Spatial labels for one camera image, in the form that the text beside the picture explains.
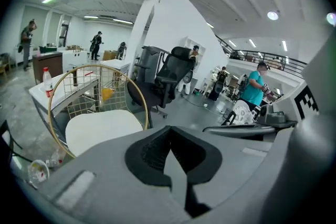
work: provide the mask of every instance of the red label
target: red label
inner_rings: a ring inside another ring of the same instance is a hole
[[[52,92],[53,92],[52,89],[50,91],[46,91],[48,98],[51,96]]]

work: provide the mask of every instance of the white cushion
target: white cushion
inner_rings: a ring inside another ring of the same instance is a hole
[[[101,142],[139,131],[142,126],[132,113],[112,110],[75,116],[69,121],[65,135],[70,151],[79,156]]]

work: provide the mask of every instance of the teal shirt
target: teal shirt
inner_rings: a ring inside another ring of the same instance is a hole
[[[264,80],[262,79],[262,76],[259,75],[258,71],[251,72],[250,76],[248,77],[247,83],[250,81],[250,79],[255,79],[260,85],[264,85]],[[263,96],[264,93],[260,89],[254,88],[248,83],[245,91],[240,97],[247,102],[255,105],[260,105],[261,101],[263,100]]]

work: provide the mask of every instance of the black office chair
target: black office chair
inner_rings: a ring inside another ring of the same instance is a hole
[[[175,47],[172,49],[163,64],[163,67],[157,74],[154,83],[136,81],[135,84],[142,92],[149,112],[148,119],[150,126],[153,127],[151,111],[162,114],[164,118],[166,113],[159,110],[158,106],[165,108],[166,104],[175,99],[175,88],[184,76],[194,67],[195,60],[189,59],[190,49]],[[127,84],[128,92],[135,103],[141,105],[139,92],[131,84]]]

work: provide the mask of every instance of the round ceiling light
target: round ceiling light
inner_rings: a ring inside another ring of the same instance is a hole
[[[279,19],[279,15],[276,12],[268,12],[267,17],[271,20]]]
[[[336,25],[336,14],[335,13],[328,13],[327,21],[329,24],[335,26]]]

